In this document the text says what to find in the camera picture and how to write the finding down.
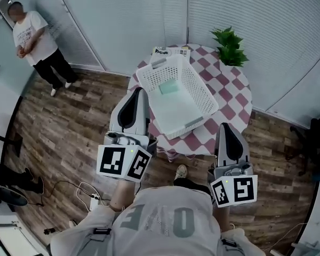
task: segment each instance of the wall outlet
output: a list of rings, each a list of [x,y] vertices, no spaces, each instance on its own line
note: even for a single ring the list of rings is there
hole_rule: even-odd
[[[91,194],[91,195],[93,195],[94,197],[100,198],[98,194]],[[92,211],[94,208],[96,208],[99,205],[99,203],[100,203],[99,200],[95,198],[91,198],[89,210]]]

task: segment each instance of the plastic basket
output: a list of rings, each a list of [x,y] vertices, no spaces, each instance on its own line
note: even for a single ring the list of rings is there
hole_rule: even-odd
[[[168,139],[203,125],[218,110],[217,101],[183,55],[144,66],[136,75],[148,94],[158,127]],[[176,83],[177,90],[162,94],[159,86],[169,80]]]

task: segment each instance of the black shoe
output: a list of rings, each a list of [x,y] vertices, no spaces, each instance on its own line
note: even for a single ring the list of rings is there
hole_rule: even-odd
[[[44,180],[41,177],[38,177],[38,188],[37,193],[38,194],[44,194]]]
[[[31,170],[29,168],[25,168],[25,174],[27,176],[27,179],[29,181],[33,181],[34,180],[34,176],[33,174],[31,173]]]

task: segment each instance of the shoe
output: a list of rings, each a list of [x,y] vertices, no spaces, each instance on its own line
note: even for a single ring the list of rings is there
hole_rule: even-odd
[[[74,220],[69,220],[69,228],[74,228],[77,226],[77,223]]]
[[[44,194],[44,180],[41,177],[38,177],[38,194]]]
[[[69,88],[71,85],[72,85],[72,83],[66,83],[66,84],[65,84],[65,88],[67,89],[67,88]]]
[[[177,172],[175,173],[175,179],[177,178],[186,178],[187,177],[187,167],[183,164],[179,165]]]
[[[25,168],[25,173],[26,173],[27,178],[28,178],[29,181],[33,181],[34,180],[34,176],[31,173],[31,170],[29,168]]]
[[[52,91],[51,91],[51,96],[52,96],[52,97],[54,97],[54,95],[56,94],[57,90],[58,90],[58,89],[54,89],[54,88],[52,89]]]

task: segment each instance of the round table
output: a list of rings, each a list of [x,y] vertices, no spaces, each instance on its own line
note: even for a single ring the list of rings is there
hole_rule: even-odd
[[[195,155],[213,155],[219,125],[226,122],[242,132],[248,125],[252,109],[249,82],[238,68],[225,66],[219,60],[216,51],[210,47],[197,44],[171,47],[176,46],[190,48],[190,63],[217,100],[219,110],[202,126],[172,140],[168,140],[161,133],[156,118],[150,110],[148,131],[158,139],[158,152],[165,153],[170,162],[180,154],[188,158],[194,158]],[[150,57],[151,55],[142,61],[138,68],[147,65]],[[133,91],[139,86],[134,73],[130,79],[128,91]]]

